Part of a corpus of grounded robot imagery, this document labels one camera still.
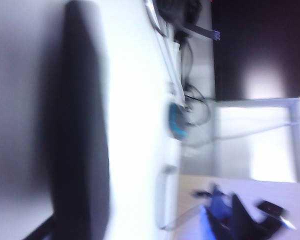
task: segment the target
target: cable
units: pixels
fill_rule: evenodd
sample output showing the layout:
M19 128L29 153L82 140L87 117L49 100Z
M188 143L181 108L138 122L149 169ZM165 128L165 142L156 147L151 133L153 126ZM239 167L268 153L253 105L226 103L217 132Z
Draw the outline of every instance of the cable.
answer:
M300 125L300 122L286 123L286 124L283 124L283 125L268 127L268 128L262 129L262 130L251 131L251 132L248 132L248 133L243 133L243 134L238 134L238 135L233 135L233 136L213 137L211 140L207 140L207 141L203 141L203 142L199 142L199 143L195 143L195 144L187 144L187 143L183 142L182 145L186 146L186 147L198 148L198 147L201 147L201 146L204 146L204 145L207 145L207 144L212 144L215 141L224 141L224 140L244 138L244 137L248 137L248 136L251 136L251 135L268 132L268 131L271 131L271 130L275 130L275 129L279 129L279 128L283 128L283 127L292 127L292 126L296 126L296 125Z
M169 47L168 47L167 39L165 37L163 37L162 41L163 41L163 46L164 47L161 48L161 51L162 51L162 54L164 56L166 66L167 66L169 74L170 74L171 82L173 84L173 88L174 88L173 89L174 90L173 95L176 98L176 102L179 105L183 106L184 102L185 102L184 89L183 89L181 83L179 82L180 79L178 78L178 73L175 71L172 56L171 56L171 52L170 52Z
M200 95L200 97L203 98L203 99L205 99L205 100L213 100L213 101L216 100L214 97L203 96L202 93L199 91L199 89L197 87L195 87L194 85L192 85L191 83L187 83L186 86L187 86L187 88L194 89Z
M187 73L184 73L184 57L185 57L185 49L188 48L190 52L190 64L189 64L189 69ZM181 84L183 88L185 89L186 87L186 81L189 78L190 72L192 70L194 64L194 52L190 46L190 43L188 40L185 40L184 43L180 44L180 78L181 78Z
M201 206L201 204L198 204L196 206L189 208L184 213L179 215L176 219L174 219L172 222L163 226L161 229L168 231L168 232L177 229L179 226L186 223L189 219L193 218L197 214L200 214L200 206Z
M191 108L191 104L187 100L198 101L198 102L202 103L207 109L206 118L204 118L203 120L200 120L198 122L195 122L195 123L188 121L187 125L191 126L191 127L198 127L200 125L203 125L203 124L206 124L207 122L209 122L210 119L211 119L211 111L210 111L210 107L207 104L207 102L204 99L199 99L199 98L192 97L192 96L189 96L189 95L184 95L184 96L185 96L185 103L186 103L188 109L192 109L192 108Z
M169 31L169 23L167 21L165 22L165 33L166 33L166 36L169 38L170 31Z

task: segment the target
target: black cable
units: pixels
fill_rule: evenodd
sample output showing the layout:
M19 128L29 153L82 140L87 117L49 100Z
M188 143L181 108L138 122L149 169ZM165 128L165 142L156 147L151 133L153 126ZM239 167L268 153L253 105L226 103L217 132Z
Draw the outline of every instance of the black cable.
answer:
M206 124L207 122L209 122L210 119L211 119L211 111L210 111L210 107L207 104L207 102L204 99L199 99L199 98L192 97L192 96L189 96L189 95L184 95L184 96L186 98L186 104L189 106L188 108L192 109L190 103L187 102L187 99L190 99L190 100L198 101L198 102L202 103L203 105L206 106L206 109L207 109L207 115L206 115L206 118L204 120L200 120L198 122L189 122L188 121L187 125L190 126L190 127L197 127L197 126L200 126L200 125L203 125L203 124Z
M196 190L191 194L194 198L211 198L212 194L208 191Z
M188 48L190 52L190 64L187 73L184 73L184 57L185 57L185 50ZM194 52L189 44L188 40L185 40L183 43L180 44L180 78L181 84L183 89L186 87L186 82L189 80L190 72L194 64Z
M170 31L169 31L169 23L167 21L165 22L165 33L166 36L169 38Z
M184 213L179 215L176 219L174 219L169 224L163 226L161 229L171 232L177 229L182 224L188 222L190 219L194 218L196 215L200 214L200 206L201 204L195 205L188 210L186 210Z
M190 53L190 64L189 64L189 69L187 72L184 72L185 67L184 67L184 58L185 58L185 50L188 49L189 53ZM188 40L185 40L184 42L182 42L180 44L180 79L181 79L181 84L182 84L182 88L184 90L186 89L193 89L195 90L199 95L200 98L195 97L195 94L193 93L193 96L189 96L189 95L184 95L186 98L186 104L187 104L187 109L192 109L191 108L191 103L189 102L189 100L191 101L198 101L200 103L202 103L203 105L205 105L205 107L207 108L207 116L205 119L197 121L197 122L188 122L187 125L190 127L197 127L203 124L206 124L210 119L211 119L211 110L209 105L206 102L206 98L202 95L202 93L192 84L189 83L189 76L190 76L190 72L192 69L194 63L194 52L189 44Z

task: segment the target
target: black monitor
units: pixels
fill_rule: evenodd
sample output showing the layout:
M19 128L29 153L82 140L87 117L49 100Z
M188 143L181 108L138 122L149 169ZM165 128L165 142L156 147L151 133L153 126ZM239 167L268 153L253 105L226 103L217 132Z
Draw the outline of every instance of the black monitor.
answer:
M300 97L300 0L213 0L217 101Z

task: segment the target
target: wall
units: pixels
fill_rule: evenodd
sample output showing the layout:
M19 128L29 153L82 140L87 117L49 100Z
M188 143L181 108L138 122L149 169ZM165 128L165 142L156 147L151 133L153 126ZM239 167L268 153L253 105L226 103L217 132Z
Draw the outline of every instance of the wall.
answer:
M39 96L64 2L0 0L0 240L23 239L52 214Z
M216 137L255 133L290 123L286 107L217 107ZM216 141L215 174L223 178L296 182L291 128Z
M202 4L202 12L197 25L212 30L211 3L209 0L201 0L200 2ZM193 67L189 76L190 83L197 87L205 97L214 98L213 41L209 38L191 37L189 43L194 55ZM202 144L212 139L215 127L214 101L208 100L208 104L212 113L211 120L199 127L189 127L189 136L183 143L181 171L184 174L208 174L213 170L214 146L213 144ZM206 114L206 111L202 112L201 110L194 113L193 117L198 119L198 116L202 118Z

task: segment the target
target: white surface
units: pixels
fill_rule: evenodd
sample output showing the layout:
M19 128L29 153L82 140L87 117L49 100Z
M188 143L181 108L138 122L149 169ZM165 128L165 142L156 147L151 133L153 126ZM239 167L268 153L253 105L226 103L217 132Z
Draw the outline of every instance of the white surface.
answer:
M290 122L286 107L218 107L217 137L237 136ZM216 142L216 172L223 178L296 182L289 126Z
M142 0L96 1L108 58L111 214L106 240L159 240L156 178L178 166L179 142L167 129L169 76ZM167 186L173 215L178 178Z

